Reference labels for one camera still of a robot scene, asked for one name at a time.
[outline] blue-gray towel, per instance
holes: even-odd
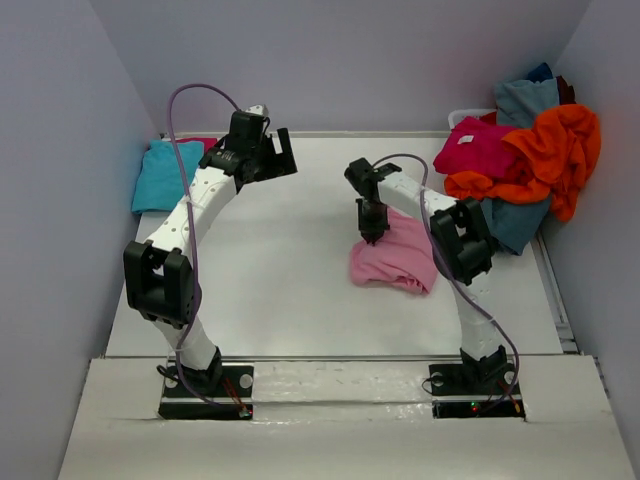
[[[560,105],[555,78],[539,83],[529,80],[496,83],[493,93],[498,108],[498,125],[531,128],[539,113]]]
[[[541,202],[525,205],[515,205],[501,198],[485,198],[481,205],[491,236],[503,250],[522,255],[549,211],[551,195]]]
[[[551,68],[547,64],[547,62],[543,62],[538,65],[536,68],[527,73],[525,77],[526,80],[530,82],[544,82],[545,80],[549,80],[553,78],[553,72],[551,72]]]
[[[178,145],[189,183],[193,180],[198,162],[204,154],[202,142],[186,142]],[[171,142],[151,140],[151,146],[142,157],[142,171],[136,183],[131,211],[171,211],[182,198],[184,189],[180,179],[178,160]]]

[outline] white basket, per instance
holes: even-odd
[[[449,128],[453,130],[457,124],[459,124],[465,117],[480,118],[488,113],[493,113],[496,110],[494,108],[469,108],[466,110],[454,110],[449,114]]]

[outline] dark red cloth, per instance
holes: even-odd
[[[487,113],[480,117],[484,123],[488,123],[489,125],[496,125],[498,122],[498,112]]]
[[[558,82],[558,97],[560,105],[569,105],[576,103],[576,92],[571,85],[562,77],[556,77]]]
[[[185,142],[201,142],[204,144],[204,151],[206,152],[207,150],[209,150],[211,147],[213,147],[216,142],[218,141],[217,138],[211,138],[211,137],[189,137],[189,138],[180,138],[178,140],[176,140],[176,142],[178,143],[185,143]]]

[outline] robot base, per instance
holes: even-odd
[[[488,376],[478,376],[478,363],[463,355],[463,363],[429,366],[433,418],[516,417],[526,418],[520,387],[516,383],[510,397],[490,409],[511,384],[514,366],[504,363]]]
[[[167,373],[177,377],[174,360],[169,360]],[[247,408],[248,414],[240,415],[241,408],[227,393],[224,383],[228,379],[238,397]],[[162,398],[158,414],[166,420],[251,420],[253,418],[253,365],[223,364],[221,381],[217,383],[213,392],[198,393],[219,404],[214,407],[207,405],[191,395],[184,386],[169,378],[165,378],[162,387]]]

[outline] orange cloth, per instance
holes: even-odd
[[[551,211],[563,222],[571,220],[578,192],[600,155],[600,125],[595,113],[583,105],[551,108],[538,115],[533,128],[505,135],[502,145],[518,157],[505,178],[459,172],[445,179],[447,194],[477,200],[500,197],[520,205],[544,200],[551,192]]]

